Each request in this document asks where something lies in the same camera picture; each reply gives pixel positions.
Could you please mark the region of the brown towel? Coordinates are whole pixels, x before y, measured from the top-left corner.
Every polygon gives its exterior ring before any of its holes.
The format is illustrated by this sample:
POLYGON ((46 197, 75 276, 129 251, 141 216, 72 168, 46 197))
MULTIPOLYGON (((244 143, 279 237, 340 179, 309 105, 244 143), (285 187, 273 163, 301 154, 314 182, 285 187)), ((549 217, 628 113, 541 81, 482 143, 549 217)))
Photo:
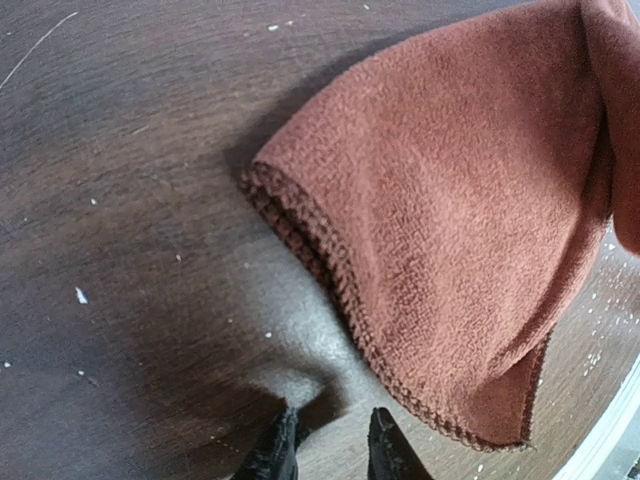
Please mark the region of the brown towel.
POLYGON ((639 250, 639 22, 539 1, 354 65, 242 188, 411 414, 523 448, 552 330, 613 226, 639 250))

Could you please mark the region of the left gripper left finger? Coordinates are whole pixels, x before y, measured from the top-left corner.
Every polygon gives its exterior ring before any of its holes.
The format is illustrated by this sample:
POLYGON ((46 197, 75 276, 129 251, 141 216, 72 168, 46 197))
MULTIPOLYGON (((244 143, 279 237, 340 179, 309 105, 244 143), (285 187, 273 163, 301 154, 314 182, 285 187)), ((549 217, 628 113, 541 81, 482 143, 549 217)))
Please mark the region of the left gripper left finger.
POLYGON ((297 480, 297 451, 308 438, 299 410, 287 407, 259 436, 239 467, 239 480, 297 480))

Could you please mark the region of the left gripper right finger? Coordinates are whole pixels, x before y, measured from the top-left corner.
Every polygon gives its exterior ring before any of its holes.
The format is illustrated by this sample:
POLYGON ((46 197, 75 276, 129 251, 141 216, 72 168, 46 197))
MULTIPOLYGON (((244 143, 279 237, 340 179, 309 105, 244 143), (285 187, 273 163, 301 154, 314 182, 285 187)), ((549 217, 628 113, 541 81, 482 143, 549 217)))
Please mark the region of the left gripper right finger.
POLYGON ((368 451, 368 480, 433 480, 390 411, 384 407, 372 410, 368 451))

